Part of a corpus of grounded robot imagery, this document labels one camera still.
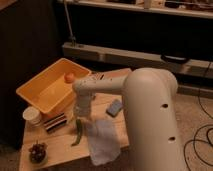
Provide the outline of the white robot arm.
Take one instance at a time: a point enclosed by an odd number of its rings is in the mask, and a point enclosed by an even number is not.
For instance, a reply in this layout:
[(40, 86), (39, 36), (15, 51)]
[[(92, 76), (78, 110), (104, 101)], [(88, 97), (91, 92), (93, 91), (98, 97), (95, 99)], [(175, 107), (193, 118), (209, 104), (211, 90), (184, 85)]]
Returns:
[(140, 68), (102, 80), (89, 76), (73, 83), (74, 111), (89, 115), (94, 93), (121, 95), (134, 170), (186, 171), (173, 107), (177, 89), (175, 76), (165, 69)]

